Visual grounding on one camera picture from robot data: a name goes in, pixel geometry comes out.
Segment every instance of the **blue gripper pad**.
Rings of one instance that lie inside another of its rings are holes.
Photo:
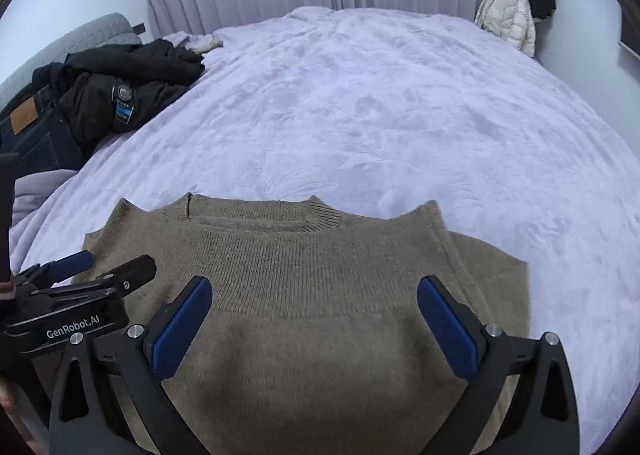
[[[418,284],[418,307],[453,373],[471,381],[478,372],[476,343],[429,277]]]
[[[91,269],[94,265],[94,255],[88,251],[80,251],[69,257],[61,258],[49,263],[47,278],[53,283],[66,280],[78,273]]]
[[[171,312],[173,310],[174,312],[166,327],[158,331],[159,336],[151,345],[151,355],[148,361],[156,381],[174,377],[189,345],[207,316],[212,302],[213,291],[209,280],[202,276],[194,276],[176,297],[174,303],[159,311]]]

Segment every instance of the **white puffer jacket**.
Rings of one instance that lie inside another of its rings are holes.
[[[491,31],[528,56],[536,51],[536,26],[529,0],[483,0],[476,26]]]

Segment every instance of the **jacket patch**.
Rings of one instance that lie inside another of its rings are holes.
[[[116,105],[115,117],[125,125],[129,124],[131,114],[135,109],[135,91],[121,80],[116,80],[113,85],[113,102]]]

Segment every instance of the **gray headboard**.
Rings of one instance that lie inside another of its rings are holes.
[[[54,61],[65,61],[66,55],[105,44],[141,44],[127,19],[120,13],[101,16],[80,26],[47,45],[29,58],[0,85],[0,110],[31,82],[31,75],[38,67]]]

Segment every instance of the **white bedsheet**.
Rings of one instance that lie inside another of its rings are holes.
[[[450,229],[530,263],[532,330],[561,335],[582,453],[640,379],[640,166],[586,103],[472,23],[301,8],[216,33],[196,86],[112,138],[12,230],[12,266],[63,257],[120,197],[302,200]]]

